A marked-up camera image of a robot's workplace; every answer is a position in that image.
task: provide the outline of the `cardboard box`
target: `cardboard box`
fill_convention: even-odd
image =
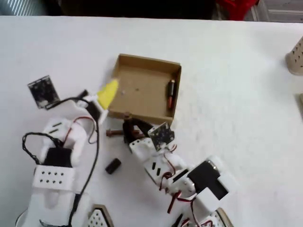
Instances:
[[[130,112],[141,120],[161,124],[172,123],[178,99],[181,65],[179,63],[120,54],[113,77],[119,89],[109,107],[109,115],[124,118]],[[167,85],[174,79],[176,92],[173,109],[167,108]]]

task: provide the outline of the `white surface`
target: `white surface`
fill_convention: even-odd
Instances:
[[[50,75],[60,98],[97,91],[119,53],[182,65],[173,130],[176,152],[189,165],[218,155],[241,188],[223,207],[235,226],[300,226],[303,222],[303,122],[294,94],[303,77],[291,75],[284,56],[302,37],[302,24],[81,17],[0,17],[0,222],[12,226],[27,207],[34,162],[21,138],[41,131],[54,112],[38,110],[27,84]],[[101,129],[96,171],[88,185],[117,227],[166,227],[170,197],[141,170],[123,138]],[[28,140],[39,152],[40,140]],[[95,146],[84,148],[85,181]],[[121,167],[107,175],[113,158]]]

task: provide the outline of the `bolt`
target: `bolt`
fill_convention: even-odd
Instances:
[[[134,135],[138,135],[140,133],[139,130],[134,130],[133,131]],[[110,130],[110,129],[107,129],[106,130],[106,136],[107,137],[112,137],[112,136],[123,136],[124,133],[122,130]]]
[[[122,130],[106,130],[106,136],[112,137],[112,136],[123,136],[123,131]]]

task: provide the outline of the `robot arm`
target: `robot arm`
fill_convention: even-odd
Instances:
[[[177,146],[171,145],[175,137],[167,123],[158,128],[144,128],[141,123],[138,119],[127,118],[123,124],[124,135],[132,154],[159,186],[160,191],[164,189],[172,196],[168,213],[175,200],[190,204],[183,213],[183,221],[180,220],[177,226],[182,226],[186,221],[199,227],[235,191],[235,179],[217,157],[209,157],[190,168],[173,152]],[[134,125],[147,137],[136,140],[131,135]]]

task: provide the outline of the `white 3d-printed part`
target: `white 3d-printed part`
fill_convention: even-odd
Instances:
[[[33,187],[72,191],[74,168],[37,165]]]
[[[109,227],[105,221],[105,218],[102,212],[98,209],[95,209],[91,214],[87,225],[85,227]]]

